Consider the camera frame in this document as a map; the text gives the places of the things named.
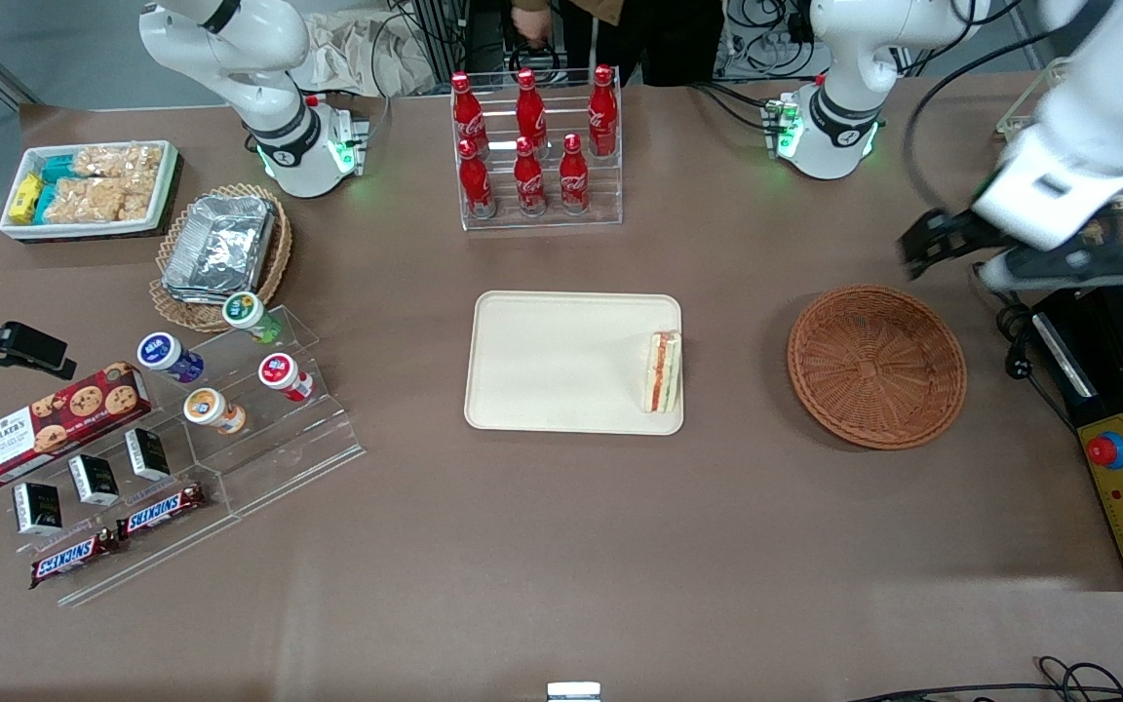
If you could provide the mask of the person right hand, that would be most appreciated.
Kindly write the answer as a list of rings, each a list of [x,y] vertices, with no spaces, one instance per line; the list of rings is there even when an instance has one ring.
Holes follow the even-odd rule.
[[[548,1],[511,1],[511,19],[519,35],[533,48],[550,42],[553,9]]]

